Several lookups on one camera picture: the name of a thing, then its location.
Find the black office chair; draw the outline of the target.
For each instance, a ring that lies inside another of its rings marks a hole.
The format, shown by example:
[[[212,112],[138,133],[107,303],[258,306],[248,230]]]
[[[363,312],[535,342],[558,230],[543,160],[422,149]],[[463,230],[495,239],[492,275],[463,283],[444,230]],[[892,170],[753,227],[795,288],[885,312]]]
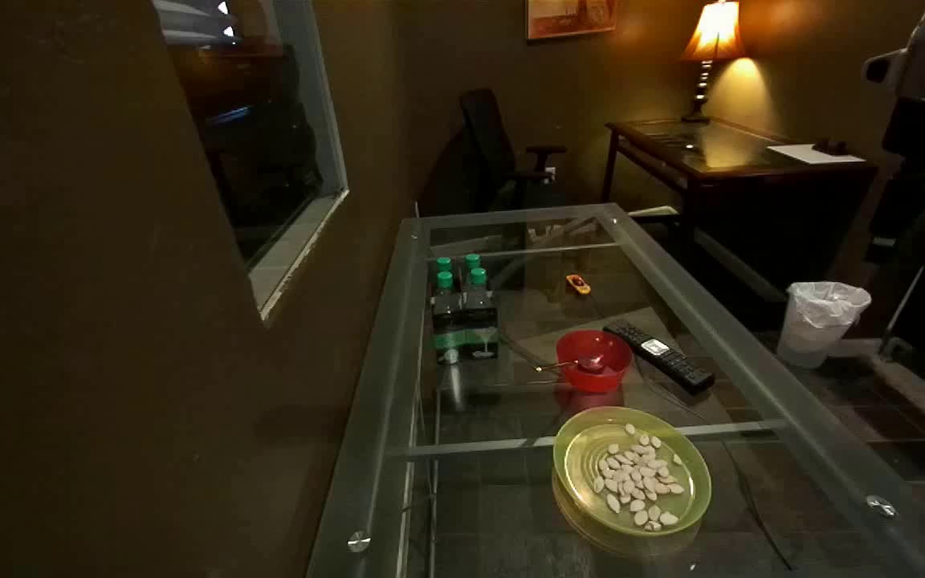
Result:
[[[535,162],[520,166],[492,91],[466,91],[460,112],[471,149],[471,199],[480,210],[563,202],[554,166],[563,143],[528,143]]]

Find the framed wall picture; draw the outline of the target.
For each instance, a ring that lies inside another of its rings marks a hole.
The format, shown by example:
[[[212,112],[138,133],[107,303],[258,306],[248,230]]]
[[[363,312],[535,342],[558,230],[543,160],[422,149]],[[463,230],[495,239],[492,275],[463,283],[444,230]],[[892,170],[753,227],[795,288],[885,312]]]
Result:
[[[576,39],[617,30],[617,0],[528,0],[528,39]]]

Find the green plastic plate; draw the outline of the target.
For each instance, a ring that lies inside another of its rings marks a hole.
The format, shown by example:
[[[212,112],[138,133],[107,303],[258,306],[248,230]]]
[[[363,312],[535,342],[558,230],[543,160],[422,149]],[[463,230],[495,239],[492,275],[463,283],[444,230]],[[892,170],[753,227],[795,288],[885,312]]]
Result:
[[[686,497],[669,497],[669,506],[680,514],[680,523],[672,529],[639,529],[628,516],[615,514],[595,490],[595,465],[609,444],[623,435],[623,428],[633,422],[647,433],[654,433],[669,450],[686,458],[691,490]],[[639,410],[639,407],[588,407],[571,414],[554,441],[554,473],[563,490],[576,501],[605,529],[623,537],[679,537],[705,521],[712,501],[712,476],[705,451],[669,421]]]

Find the white lined trash bin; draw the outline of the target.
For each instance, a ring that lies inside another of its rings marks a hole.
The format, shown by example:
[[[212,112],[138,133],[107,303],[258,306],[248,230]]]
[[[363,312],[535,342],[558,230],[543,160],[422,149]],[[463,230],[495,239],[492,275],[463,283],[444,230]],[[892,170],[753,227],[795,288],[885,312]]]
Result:
[[[777,355],[816,370],[869,306],[871,292],[862,285],[836,279],[789,283]]]

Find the window with white frame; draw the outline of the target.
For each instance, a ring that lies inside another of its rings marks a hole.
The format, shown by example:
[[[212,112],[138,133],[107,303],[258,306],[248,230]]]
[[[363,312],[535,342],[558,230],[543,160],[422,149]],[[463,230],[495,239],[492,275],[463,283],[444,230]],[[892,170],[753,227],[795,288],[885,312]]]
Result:
[[[264,325],[351,194],[314,0],[151,0]]]

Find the pile of white seeds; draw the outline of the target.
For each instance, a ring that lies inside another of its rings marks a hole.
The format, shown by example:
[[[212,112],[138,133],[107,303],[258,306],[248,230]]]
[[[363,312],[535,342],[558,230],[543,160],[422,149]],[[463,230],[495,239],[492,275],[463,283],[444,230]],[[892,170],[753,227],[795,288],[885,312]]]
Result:
[[[628,422],[599,458],[590,490],[639,529],[672,529],[680,514],[669,506],[669,497],[686,497],[691,482],[675,450]]]

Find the dark wooden side desk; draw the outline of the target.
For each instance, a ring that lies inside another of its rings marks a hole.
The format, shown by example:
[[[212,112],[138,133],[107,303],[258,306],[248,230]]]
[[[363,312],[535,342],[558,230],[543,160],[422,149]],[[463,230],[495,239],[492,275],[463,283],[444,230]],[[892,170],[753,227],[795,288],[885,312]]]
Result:
[[[857,153],[813,162],[789,143],[729,121],[609,121],[602,194],[628,157],[680,194],[680,222],[774,285],[821,279],[876,166]]]

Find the red plastic bowl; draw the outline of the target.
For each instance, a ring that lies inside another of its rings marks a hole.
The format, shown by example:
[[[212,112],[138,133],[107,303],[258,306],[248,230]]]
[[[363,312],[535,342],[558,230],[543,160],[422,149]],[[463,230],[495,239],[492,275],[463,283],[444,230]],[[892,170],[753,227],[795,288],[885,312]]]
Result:
[[[555,342],[563,381],[578,391],[615,391],[631,370],[631,347],[609,329],[569,329]]]

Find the pack of green-capped bottles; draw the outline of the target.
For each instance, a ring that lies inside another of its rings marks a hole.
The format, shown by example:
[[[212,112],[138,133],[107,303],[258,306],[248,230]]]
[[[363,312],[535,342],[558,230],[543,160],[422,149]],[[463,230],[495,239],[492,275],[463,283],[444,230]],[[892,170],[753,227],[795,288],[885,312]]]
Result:
[[[497,306],[477,254],[435,261],[432,342],[439,367],[497,355]]]

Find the black remote control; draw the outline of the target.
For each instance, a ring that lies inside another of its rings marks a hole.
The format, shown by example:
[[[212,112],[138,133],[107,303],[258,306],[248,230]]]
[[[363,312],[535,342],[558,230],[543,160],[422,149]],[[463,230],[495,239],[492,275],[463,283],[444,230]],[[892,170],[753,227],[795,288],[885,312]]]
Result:
[[[631,321],[608,321],[605,329],[623,338],[635,355],[648,359],[659,372],[664,372],[686,391],[702,394],[712,386],[712,376],[705,367],[696,367],[691,355],[686,355],[662,338],[651,338]]]

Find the table lamp with shade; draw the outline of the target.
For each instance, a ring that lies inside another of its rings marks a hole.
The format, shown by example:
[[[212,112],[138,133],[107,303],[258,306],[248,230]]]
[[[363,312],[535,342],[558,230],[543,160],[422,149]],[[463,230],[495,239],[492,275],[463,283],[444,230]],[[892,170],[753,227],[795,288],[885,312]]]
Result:
[[[694,31],[686,44],[686,57],[696,63],[694,101],[687,121],[707,121],[712,68],[741,52],[740,19],[741,19],[740,0],[707,0],[702,6]]]

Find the white paper on desk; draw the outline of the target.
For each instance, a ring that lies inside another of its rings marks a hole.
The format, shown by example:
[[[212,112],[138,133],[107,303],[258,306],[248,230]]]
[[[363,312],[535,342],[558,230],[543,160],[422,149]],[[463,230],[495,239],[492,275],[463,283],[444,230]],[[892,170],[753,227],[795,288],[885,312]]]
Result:
[[[816,143],[767,143],[767,149],[785,153],[800,162],[833,166],[833,162],[864,162],[857,153],[833,153],[818,149]]]

